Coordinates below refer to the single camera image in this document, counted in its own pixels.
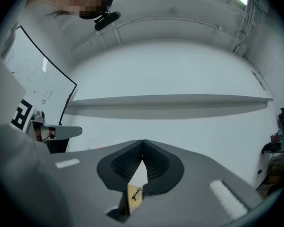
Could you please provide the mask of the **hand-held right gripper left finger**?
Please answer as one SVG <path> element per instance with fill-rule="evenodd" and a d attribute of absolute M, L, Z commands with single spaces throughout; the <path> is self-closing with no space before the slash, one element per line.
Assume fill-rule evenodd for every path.
<path fill-rule="evenodd" d="M 71 227 L 131 227 L 127 186 L 141 162 L 141 140 L 51 155 Z"/>

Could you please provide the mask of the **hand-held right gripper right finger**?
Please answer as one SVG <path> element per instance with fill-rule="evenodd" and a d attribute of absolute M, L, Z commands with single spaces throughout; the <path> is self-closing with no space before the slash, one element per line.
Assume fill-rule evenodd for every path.
<path fill-rule="evenodd" d="M 148 182 L 132 227 L 250 227 L 261 214 L 256 190 L 215 160 L 144 140 Z"/>

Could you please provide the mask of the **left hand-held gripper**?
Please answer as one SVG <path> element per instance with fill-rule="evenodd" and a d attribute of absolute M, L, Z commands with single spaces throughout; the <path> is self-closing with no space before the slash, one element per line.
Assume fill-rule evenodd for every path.
<path fill-rule="evenodd" d="M 44 124 L 56 130 L 56 140 L 44 143 L 36 140 L 19 128 L 12 126 L 11 121 L 25 97 L 25 90 L 11 75 L 0 58 L 0 148 L 24 148 L 33 145 L 47 145 L 51 154 L 65 153 L 70 138 L 80 136 L 83 132 L 80 126 L 63 126 Z"/>

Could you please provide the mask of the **person's left hand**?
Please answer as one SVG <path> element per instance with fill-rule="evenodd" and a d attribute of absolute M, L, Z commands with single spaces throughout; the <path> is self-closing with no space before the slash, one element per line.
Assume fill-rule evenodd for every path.
<path fill-rule="evenodd" d="M 40 126 L 39 128 L 35 128 L 34 131 L 38 141 L 56 140 L 56 130 L 53 127 Z"/>

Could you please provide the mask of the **dark-framed eyeglasses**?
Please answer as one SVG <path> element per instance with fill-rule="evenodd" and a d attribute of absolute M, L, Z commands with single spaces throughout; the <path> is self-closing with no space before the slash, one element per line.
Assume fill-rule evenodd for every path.
<path fill-rule="evenodd" d="M 137 201 L 142 197 L 142 188 L 138 187 L 136 192 L 132 195 L 132 200 Z"/>

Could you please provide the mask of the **person's grey shirt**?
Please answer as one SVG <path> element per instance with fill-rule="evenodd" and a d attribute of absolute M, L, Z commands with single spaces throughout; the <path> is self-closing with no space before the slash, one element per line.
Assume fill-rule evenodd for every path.
<path fill-rule="evenodd" d="M 39 227 L 71 227 L 65 196 L 44 162 L 47 146 L 0 125 L 0 185 L 16 209 Z"/>

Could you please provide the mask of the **black-framed whiteboard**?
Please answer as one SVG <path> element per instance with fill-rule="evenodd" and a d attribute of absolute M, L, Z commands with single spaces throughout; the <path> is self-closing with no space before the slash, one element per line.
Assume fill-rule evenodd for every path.
<path fill-rule="evenodd" d="M 62 121 L 69 94 L 77 84 L 38 48 L 22 26 L 16 29 L 15 41 L 6 57 L 11 74 L 26 90 L 27 98 L 45 114 L 45 122 Z"/>

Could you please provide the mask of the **black marble round table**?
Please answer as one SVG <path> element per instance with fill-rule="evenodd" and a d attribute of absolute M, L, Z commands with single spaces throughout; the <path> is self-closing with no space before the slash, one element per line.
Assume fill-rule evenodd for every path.
<path fill-rule="evenodd" d="M 284 138 L 281 142 L 270 142 L 266 144 L 262 150 L 262 154 L 277 154 L 277 153 L 284 153 Z"/>

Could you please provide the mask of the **black office chair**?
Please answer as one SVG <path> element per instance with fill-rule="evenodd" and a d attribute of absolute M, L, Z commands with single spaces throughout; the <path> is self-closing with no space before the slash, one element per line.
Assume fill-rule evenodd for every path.
<path fill-rule="evenodd" d="M 284 131 L 284 108 L 282 107 L 280 108 L 280 110 L 281 110 L 281 113 L 278 115 L 278 119 Z"/>

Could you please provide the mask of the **light wooden pedestal table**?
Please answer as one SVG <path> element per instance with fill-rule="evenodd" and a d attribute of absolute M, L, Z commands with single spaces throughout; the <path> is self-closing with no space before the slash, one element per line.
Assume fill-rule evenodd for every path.
<path fill-rule="evenodd" d="M 137 201 L 132 200 L 132 195 L 136 192 L 137 188 L 137 186 L 133 185 L 127 186 L 128 208 L 130 215 L 132 215 L 142 203 L 142 197 Z"/>

